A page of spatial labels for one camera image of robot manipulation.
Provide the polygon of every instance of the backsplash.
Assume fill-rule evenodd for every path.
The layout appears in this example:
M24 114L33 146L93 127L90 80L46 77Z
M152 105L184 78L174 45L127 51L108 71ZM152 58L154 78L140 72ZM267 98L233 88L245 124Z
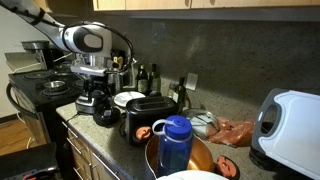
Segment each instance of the backsplash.
M70 24L80 19L61 18ZM191 107L232 120L255 118L273 88L320 94L320 23L88 17L127 34L135 58L170 81L198 74Z

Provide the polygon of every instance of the floor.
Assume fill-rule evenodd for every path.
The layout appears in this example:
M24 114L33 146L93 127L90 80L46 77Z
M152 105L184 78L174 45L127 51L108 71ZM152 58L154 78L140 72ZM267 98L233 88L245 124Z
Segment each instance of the floor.
M19 119L0 124L0 156L26 149L29 138L27 126Z

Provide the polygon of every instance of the granite countertop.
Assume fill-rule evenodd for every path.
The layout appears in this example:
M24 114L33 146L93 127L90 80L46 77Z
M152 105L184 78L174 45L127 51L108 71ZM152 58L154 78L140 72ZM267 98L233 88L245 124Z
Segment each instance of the granite countertop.
M75 104L57 108L58 114L65 120L76 113ZM133 147L120 135L119 128L124 120L110 127L98 126L92 116L79 115L68 121L68 125L77 130L100 154L107 159L116 171L128 179L144 179L144 148ZM249 159L250 147L231 148L225 145L204 143L212 153L214 162L224 155L232 159L240 169L240 179L274 179L275 172L265 171L255 166Z
M18 72L40 70L41 64L36 60L35 54L26 52L5 53L6 63L12 71L21 68Z

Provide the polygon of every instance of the plate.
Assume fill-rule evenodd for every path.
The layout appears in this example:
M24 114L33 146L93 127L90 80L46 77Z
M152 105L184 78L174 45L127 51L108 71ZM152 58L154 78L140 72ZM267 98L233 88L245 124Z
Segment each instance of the plate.
M200 170L186 170L170 174L169 176L162 176L158 180L228 180L227 178L207 171Z
M137 99L137 98L142 98L146 97L144 94L135 92L135 91L129 91L129 92L122 92L117 94L114 97L114 103L120 107L126 107L126 104L128 101L131 99Z

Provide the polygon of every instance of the wall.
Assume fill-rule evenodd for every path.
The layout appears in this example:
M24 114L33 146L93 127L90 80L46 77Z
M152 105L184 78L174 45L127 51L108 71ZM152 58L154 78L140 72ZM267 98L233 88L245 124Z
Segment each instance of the wall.
M318 22L86 20L127 34L139 63L160 66L164 94L171 80L198 74L196 91L187 92L193 108L240 120L255 118L273 88L320 94Z
M12 70L6 64L4 53L25 52L20 43L21 41L45 40L47 38L20 17L2 7L0 7L0 22L0 117L5 117L17 111L7 100L5 93L9 82L8 74L12 73Z

